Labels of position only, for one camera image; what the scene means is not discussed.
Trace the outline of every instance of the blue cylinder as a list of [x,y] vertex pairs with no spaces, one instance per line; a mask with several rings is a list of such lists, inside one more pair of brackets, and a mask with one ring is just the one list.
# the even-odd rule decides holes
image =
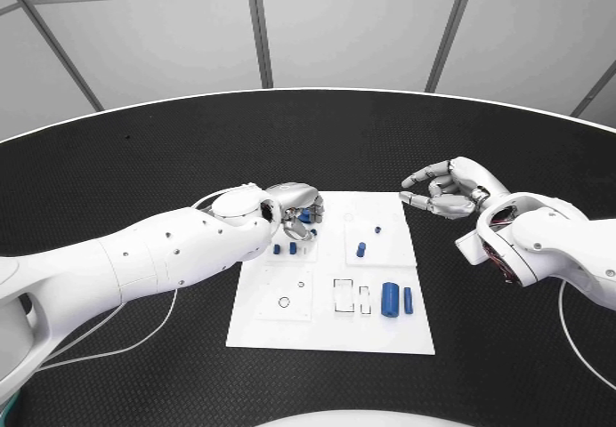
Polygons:
[[380,314],[388,318],[396,318],[401,310],[401,289],[395,283],[382,284]]
[[409,287],[404,288],[404,312],[412,314],[412,295]]
[[356,256],[359,258],[363,258],[365,253],[366,253],[366,244],[363,242],[360,242],[359,246],[356,247]]
[[311,224],[311,220],[310,220],[310,211],[308,209],[304,209],[301,211],[301,214],[297,216],[297,219],[304,223],[304,224]]

